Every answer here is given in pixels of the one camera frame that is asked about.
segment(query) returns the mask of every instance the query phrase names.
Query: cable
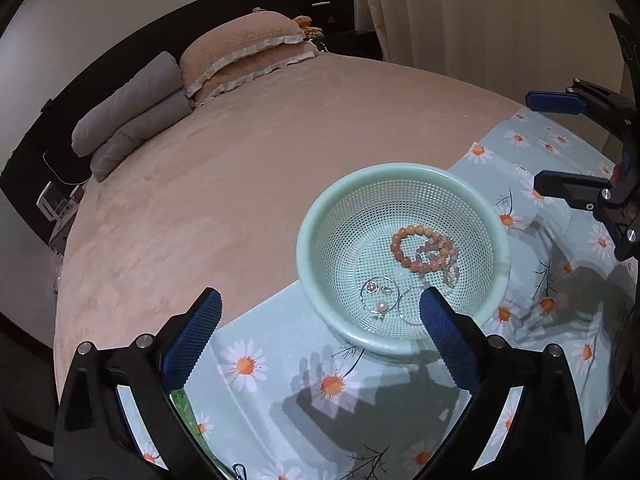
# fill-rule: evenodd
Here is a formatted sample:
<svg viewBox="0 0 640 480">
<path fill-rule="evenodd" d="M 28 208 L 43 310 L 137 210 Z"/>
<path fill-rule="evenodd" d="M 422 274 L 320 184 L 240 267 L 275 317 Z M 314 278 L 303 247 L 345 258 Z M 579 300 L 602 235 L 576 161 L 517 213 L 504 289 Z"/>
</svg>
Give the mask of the cable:
<svg viewBox="0 0 640 480">
<path fill-rule="evenodd" d="M 67 184 L 68 186 L 82 186 L 82 184 L 84 184 L 85 182 L 89 182 L 89 179 L 91 179 L 91 177 L 89 177 L 87 180 L 85 180 L 84 182 L 75 182 L 75 183 L 71 183 L 71 182 L 65 182 L 64 180 L 62 180 L 58 174 L 53 170 L 53 168 L 49 165 L 49 163 L 47 162 L 47 159 L 45 158 L 45 155 L 47 155 L 47 153 L 49 153 L 49 150 L 46 150 L 43 154 L 42 154 L 42 160 L 44 160 L 44 163 L 47 165 L 47 167 L 51 170 L 51 173 L 53 173 L 56 176 L 56 179 L 58 179 L 60 182 L 62 182 L 62 184 Z"/>
</svg>

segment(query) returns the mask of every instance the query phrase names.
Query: screw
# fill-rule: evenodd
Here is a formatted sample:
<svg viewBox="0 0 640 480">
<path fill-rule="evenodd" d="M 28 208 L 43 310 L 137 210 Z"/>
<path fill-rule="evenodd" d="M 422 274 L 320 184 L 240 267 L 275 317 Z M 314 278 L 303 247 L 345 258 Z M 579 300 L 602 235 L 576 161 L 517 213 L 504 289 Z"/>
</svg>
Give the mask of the screw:
<svg viewBox="0 0 640 480">
<path fill-rule="evenodd" d="M 92 348 L 91 343 L 89 343 L 88 341 L 85 341 L 78 345 L 78 353 L 80 355 L 88 354 L 91 351 L 91 348 Z"/>
<path fill-rule="evenodd" d="M 548 350 L 553 357 L 560 357 L 562 355 L 562 347 L 556 343 L 549 345 Z"/>
<path fill-rule="evenodd" d="M 139 335 L 136 339 L 136 346 L 138 348 L 146 348 L 154 341 L 154 337 L 149 334 Z"/>
<path fill-rule="evenodd" d="M 504 348 L 507 345 L 507 342 L 499 335 L 491 335 L 486 340 L 494 348 Z"/>
</svg>

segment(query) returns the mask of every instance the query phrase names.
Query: blue gripper pad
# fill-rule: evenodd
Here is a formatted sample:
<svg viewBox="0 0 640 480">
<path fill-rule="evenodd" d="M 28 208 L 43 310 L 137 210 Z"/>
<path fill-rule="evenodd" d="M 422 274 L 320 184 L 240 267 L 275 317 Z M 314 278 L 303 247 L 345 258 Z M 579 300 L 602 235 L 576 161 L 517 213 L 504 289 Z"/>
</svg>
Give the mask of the blue gripper pad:
<svg viewBox="0 0 640 480">
<path fill-rule="evenodd" d="M 587 111 L 587 103 L 574 94 L 560 92 L 529 92 L 525 97 L 527 107 L 534 112 L 580 115 Z"/>
<path fill-rule="evenodd" d="M 222 298 L 214 288 L 206 290 L 184 328 L 162 356 L 162 387 L 172 392 L 184 387 L 222 317 Z"/>
<path fill-rule="evenodd" d="M 480 389 L 478 359 L 456 324 L 456 316 L 460 314 L 454 313 L 447 300 L 434 286 L 420 296 L 420 320 L 436 345 L 451 377 L 461 390 L 468 390 L 471 395 L 475 395 Z"/>
</svg>

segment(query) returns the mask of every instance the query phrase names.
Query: bracelet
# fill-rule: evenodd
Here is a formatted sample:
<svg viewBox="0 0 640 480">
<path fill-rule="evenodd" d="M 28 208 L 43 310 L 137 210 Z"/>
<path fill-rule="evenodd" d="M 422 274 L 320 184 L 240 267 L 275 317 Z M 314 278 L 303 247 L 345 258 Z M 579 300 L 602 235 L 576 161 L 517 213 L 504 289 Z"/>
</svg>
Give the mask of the bracelet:
<svg viewBox="0 0 640 480">
<path fill-rule="evenodd" d="M 415 260 L 405 256 L 400 247 L 402 240 L 412 235 L 427 237 L 427 242 L 415 251 Z M 427 272 L 442 270 L 444 282 L 449 286 L 454 286 L 454 283 L 458 280 L 460 275 L 460 270 L 456 265 L 458 248 L 451 238 L 434 231 L 431 227 L 423 225 L 403 227 L 392 236 L 389 248 L 394 258 L 411 272 L 419 272 L 424 275 Z"/>
</svg>

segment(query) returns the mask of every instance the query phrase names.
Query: pink pillow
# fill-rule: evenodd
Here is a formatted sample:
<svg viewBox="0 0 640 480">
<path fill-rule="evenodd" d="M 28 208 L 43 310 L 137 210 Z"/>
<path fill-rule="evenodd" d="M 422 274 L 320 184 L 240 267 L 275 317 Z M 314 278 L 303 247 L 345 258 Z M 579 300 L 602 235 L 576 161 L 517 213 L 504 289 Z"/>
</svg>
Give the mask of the pink pillow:
<svg viewBox="0 0 640 480">
<path fill-rule="evenodd" d="M 318 50 L 310 41 L 280 44 L 267 48 L 218 70 L 214 76 L 203 83 L 202 88 L 193 95 L 193 99 L 198 105 L 203 105 L 222 92 L 233 90 L 261 75 L 273 72 L 277 68 L 298 63 L 317 55 Z"/>
<path fill-rule="evenodd" d="M 200 90 L 218 70 L 238 59 L 270 46 L 300 43 L 304 39 L 295 22 L 270 10 L 252 12 L 223 23 L 191 43 L 180 58 L 187 97 Z"/>
</svg>

